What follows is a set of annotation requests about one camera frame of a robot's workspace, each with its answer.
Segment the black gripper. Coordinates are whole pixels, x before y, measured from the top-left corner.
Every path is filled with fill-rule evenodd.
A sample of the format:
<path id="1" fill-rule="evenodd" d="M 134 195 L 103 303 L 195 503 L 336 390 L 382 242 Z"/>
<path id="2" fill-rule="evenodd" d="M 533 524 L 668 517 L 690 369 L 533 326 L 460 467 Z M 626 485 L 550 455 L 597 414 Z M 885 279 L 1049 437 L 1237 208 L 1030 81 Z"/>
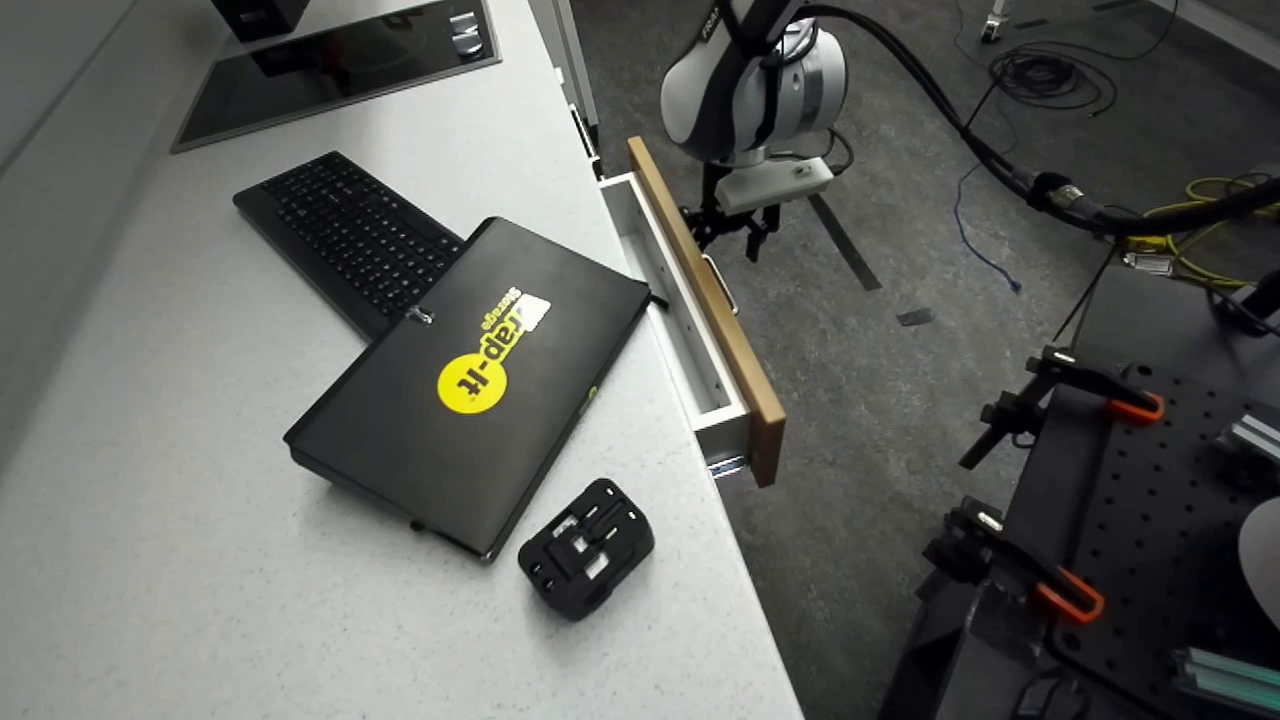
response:
<path id="1" fill-rule="evenodd" d="M 837 172 L 819 155 L 754 161 L 740 169 L 709 163 L 700 179 L 700 206 L 685 211 L 685 223 L 700 247 L 726 231 L 746 238 L 746 258 L 760 258 L 764 242 L 778 229 L 778 208 L 823 192 Z"/>

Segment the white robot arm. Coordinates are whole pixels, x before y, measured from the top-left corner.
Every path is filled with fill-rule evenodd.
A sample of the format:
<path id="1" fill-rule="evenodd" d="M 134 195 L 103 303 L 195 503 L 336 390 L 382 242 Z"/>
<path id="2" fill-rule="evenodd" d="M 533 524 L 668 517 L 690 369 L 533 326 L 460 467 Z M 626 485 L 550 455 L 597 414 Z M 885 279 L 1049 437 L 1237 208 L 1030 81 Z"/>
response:
<path id="1" fill-rule="evenodd" d="M 845 95 L 845 49 L 808 0 L 710 0 L 661 81 L 668 141 L 705 163 L 700 206 L 685 216 L 700 247 L 746 231 L 746 258 L 760 258 L 778 208 L 837 179 L 823 155 L 771 155 L 771 143 L 829 133 Z"/>

